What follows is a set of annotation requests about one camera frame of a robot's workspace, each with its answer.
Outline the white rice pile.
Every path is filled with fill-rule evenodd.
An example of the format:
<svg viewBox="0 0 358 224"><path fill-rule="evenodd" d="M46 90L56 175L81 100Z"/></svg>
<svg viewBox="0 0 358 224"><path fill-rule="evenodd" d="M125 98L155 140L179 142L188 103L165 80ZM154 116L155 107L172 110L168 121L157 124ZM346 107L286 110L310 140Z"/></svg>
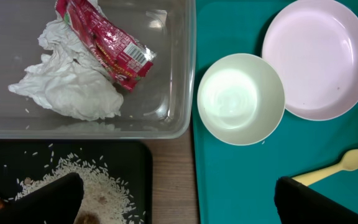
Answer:
<svg viewBox="0 0 358 224"><path fill-rule="evenodd" d="M149 223L138 141L0 141L0 223Z"/></svg>

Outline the pale green bowl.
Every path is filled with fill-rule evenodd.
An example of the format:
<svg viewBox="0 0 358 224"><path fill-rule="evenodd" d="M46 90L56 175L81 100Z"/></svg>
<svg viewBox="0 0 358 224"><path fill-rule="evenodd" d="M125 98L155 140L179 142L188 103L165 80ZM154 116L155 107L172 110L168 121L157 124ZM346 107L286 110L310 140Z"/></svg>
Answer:
<svg viewBox="0 0 358 224"><path fill-rule="evenodd" d="M248 146L269 137L285 111L283 84L275 69L252 54L232 54L203 74L197 109L206 129L218 140Z"/></svg>

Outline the red snack wrapper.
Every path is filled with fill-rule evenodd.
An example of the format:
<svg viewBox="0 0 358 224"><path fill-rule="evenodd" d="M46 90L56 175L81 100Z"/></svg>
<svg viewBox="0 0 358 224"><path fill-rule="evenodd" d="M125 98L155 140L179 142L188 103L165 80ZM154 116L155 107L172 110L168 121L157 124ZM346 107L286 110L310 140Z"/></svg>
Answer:
<svg viewBox="0 0 358 224"><path fill-rule="evenodd" d="M58 0L55 10L71 27L111 78L132 91L157 56L116 27L87 0Z"/></svg>

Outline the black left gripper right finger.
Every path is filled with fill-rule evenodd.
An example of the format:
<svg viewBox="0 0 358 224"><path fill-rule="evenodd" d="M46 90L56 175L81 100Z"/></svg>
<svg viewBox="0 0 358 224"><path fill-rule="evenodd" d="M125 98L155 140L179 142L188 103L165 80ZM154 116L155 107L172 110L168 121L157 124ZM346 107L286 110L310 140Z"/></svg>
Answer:
<svg viewBox="0 0 358 224"><path fill-rule="evenodd" d="M289 177L276 181L274 203L283 224L358 224L358 214Z"/></svg>

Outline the white tissue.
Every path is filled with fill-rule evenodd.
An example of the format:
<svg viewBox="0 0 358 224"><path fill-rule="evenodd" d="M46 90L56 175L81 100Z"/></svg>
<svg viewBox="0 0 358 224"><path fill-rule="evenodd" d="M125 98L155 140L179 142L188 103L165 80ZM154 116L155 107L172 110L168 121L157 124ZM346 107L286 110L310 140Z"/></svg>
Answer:
<svg viewBox="0 0 358 224"><path fill-rule="evenodd" d="M10 92L76 119L94 121L120 115L123 96L61 15L47 23L38 41L52 54L42 54L39 64L27 67L25 77L8 86Z"/></svg>

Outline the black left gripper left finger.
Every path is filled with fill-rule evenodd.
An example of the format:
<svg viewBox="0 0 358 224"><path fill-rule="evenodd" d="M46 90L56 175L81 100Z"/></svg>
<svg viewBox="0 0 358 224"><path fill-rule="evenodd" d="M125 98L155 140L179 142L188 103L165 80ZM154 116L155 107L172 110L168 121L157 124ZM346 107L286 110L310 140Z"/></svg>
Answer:
<svg viewBox="0 0 358 224"><path fill-rule="evenodd" d="M83 196L83 180L69 173L12 204L0 205L0 224L74 223Z"/></svg>

